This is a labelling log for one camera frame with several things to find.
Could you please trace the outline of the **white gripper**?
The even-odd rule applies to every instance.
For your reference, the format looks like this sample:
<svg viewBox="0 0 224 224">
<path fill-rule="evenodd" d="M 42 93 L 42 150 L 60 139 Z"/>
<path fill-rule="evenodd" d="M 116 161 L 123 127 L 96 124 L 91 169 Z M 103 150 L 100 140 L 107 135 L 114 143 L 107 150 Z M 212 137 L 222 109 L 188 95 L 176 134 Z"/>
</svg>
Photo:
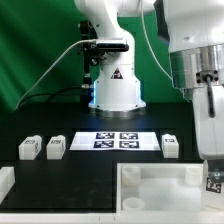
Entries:
<svg viewBox="0 0 224 224">
<path fill-rule="evenodd" d="M 193 111 L 199 156 L 203 160 L 224 159 L 224 87 L 213 86 L 215 116 L 209 116 L 207 88 L 193 92 Z"/>
</svg>

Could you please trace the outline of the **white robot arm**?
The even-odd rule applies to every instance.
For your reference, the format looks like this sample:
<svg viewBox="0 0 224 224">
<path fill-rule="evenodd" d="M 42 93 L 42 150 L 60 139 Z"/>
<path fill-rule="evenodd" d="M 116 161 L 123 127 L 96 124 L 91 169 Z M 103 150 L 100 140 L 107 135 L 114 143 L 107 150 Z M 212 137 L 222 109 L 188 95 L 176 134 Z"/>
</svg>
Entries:
<svg viewBox="0 0 224 224">
<path fill-rule="evenodd" d="M 135 41 L 120 17 L 154 11 L 169 44 L 173 86 L 193 103 L 203 160 L 224 159 L 224 0 L 74 0 L 93 25 L 100 74 L 89 107 L 105 115 L 145 106 L 135 76 Z"/>
</svg>

